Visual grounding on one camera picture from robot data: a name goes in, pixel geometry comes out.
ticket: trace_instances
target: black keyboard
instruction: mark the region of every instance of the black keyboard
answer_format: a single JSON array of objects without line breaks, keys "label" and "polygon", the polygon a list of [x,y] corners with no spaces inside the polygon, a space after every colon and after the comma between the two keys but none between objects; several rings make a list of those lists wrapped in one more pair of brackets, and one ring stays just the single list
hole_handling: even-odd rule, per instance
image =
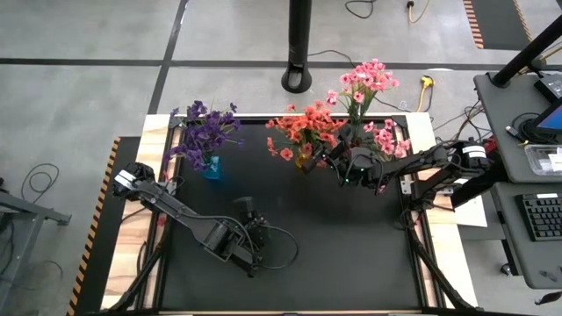
[{"label": "black keyboard", "polygon": [[522,194],[515,199],[533,241],[562,241],[562,193]]}]

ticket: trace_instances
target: glass vase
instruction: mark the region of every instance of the glass vase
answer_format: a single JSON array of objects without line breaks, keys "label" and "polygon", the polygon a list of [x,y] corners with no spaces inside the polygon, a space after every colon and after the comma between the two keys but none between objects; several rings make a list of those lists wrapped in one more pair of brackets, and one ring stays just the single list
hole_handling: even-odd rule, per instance
[{"label": "glass vase", "polygon": [[207,163],[207,170],[203,171],[203,176],[209,180],[220,180],[220,157],[213,155]]},{"label": "glass vase", "polygon": [[302,165],[310,158],[309,154],[299,153],[297,157],[295,157],[295,165],[297,168],[301,169]]}]

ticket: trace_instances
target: wooden table frame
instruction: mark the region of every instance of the wooden table frame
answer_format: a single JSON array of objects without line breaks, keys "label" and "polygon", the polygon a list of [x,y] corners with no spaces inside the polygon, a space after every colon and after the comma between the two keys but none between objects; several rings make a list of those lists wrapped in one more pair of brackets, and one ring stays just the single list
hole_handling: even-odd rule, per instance
[{"label": "wooden table frame", "polygon": [[[346,116],[346,114],[333,114],[334,116]],[[426,150],[436,144],[433,129],[427,113],[369,113],[368,117],[389,117],[392,115],[406,117],[407,130],[409,139],[412,142],[412,149],[414,152]],[[241,114],[240,117],[269,117],[278,116],[278,114]],[[140,146],[136,157],[137,162],[142,162],[150,166],[156,175],[160,175],[162,171],[162,154],[167,145],[177,144],[179,136],[176,134],[174,137],[167,138],[169,126],[169,115],[148,115],[146,116],[142,136],[140,138]],[[397,137],[401,137],[401,133],[397,131]],[[176,162],[173,160],[167,166],[167,174],[173,175]],[[425,170],[418,173],[420,179],[425,179],[433,175],[436,171]],[[447,197],[437,197],[435,200],[436,205],[451,207],[450,200]],[[126,216],[138,209],[140,209],[138,202],[126,202],[123,216]],[[465,252],[460,240],[458,232],[456,217],[454,212],[445,211],[439,208],[433,208],[426,211],[429,223],[429,231],[431,237],[431,244],[425,245],[433,248],[436,256],[437,264],[440,270],[448,278],[453,287],[469,304],[476,306],[476,296],[472,288],[472,280],[468,265],[466,264]],[[136,262],[137,255],[144,241],[148,238],[148,231],[151,222],[155,222],[152,218],[152,212],[141,212],[130,218],[127,222],[121,225],[119,229],[119,237],[117,240],[116,248],[112,258],[112,266],[108,276],[107,285],[102,303],[102,308],[107,308],[115,304],[121,294],[126,290],[129,284],[136,276]],[[162,233],[162,228],[154,226],[156,230],[156,239]],[[424,234],[420,226],[416,227],[416,232],[420,240],[423,242]],[[436,295],[435,282],[431,277],[429,270],[423,264],[421,259],[418,258],[421,265],[421,274],[423,276],[424,289],[427,293],[428,306],[437,306],[439,296]],[[148,279],[148,286],[145,292],[145,306],[152,305],[152,299],[155,294],[156,272],[158,271],[158,264],[152,270]],[[445,298],[447,307],[452,308],[450,301]],[[390,311],[334,311],[340,313],[364,313],[364,312],[390,312]],[[260,312],[260,313],[280,313],[280,312]]]}]

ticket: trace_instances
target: monitor screen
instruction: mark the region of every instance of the monitor screen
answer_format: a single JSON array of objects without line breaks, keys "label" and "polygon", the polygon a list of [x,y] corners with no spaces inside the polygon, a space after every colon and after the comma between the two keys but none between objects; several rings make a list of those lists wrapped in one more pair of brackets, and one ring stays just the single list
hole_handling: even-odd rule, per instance
[{"label": "monitor screen", "polygon": [[552,111],[537,124],[538,128],[562,130],[562,106]]}]

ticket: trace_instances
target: orange and black tape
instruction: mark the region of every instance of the orange and black tape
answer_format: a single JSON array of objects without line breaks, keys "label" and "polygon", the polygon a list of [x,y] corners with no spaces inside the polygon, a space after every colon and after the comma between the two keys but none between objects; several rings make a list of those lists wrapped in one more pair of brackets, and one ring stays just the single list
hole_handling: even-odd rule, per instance
[{"label": "orange and black tape", "polygon": [[529,42],[531,42],[533,39],[530,36],[529,28],[527,27],[527,23],[525,22],[525,18],[523,17],[521,8],[519,7],[519,3],[517,2],[517,0],[513,0],[513,4],[515,5],[515,9],[517,10],[517,15],[519,15],[519,19],[521,19],[521,24],[523,25],[523,30],[527,35],[527,39],[529,40]]},{"label": "orange and black tape", "polygon": [[474,8],[472,7],[471,0],[463,0],[465,5],[466,16],[468,17],[468,23],[471,27],[472,38],[474,39],[474,45],[480,49],[484,49],[484,40],[482,40],[482,33],[478,25],[478,20],[474,14]]},{"label": "orange and black tape", "polygon": [[67,316],[74,316],[76,314],[78,298],[80,297],[80,290],[82,289],[84,275],[86,274],[86,269],[88,268],[90,253],[94,240],[96,239],[97,224],[99,223],[99,217],[101,216],[102,209],[104,207],[105,194],[107,193],[107,186],[109,185],[109,180],[112,176],[112,169],[115,157],[117,156],[119,141],[119,137],[113,141],[112,152],[110,153],[107,168],[105,169],[104,181],[102,182],[102,187],[99,190],[99,195],[97,196],[97,204],[94,210],[94,216],[91,221],[90,229],[88,230],[88,238],[86,239],[86,243],[84,245],[84,253],[80,260],[80,265],[78,266],[78,273],[76,274],[76,280],[72,289],[72,296],[70,297],[70,302],[68,303]]}]

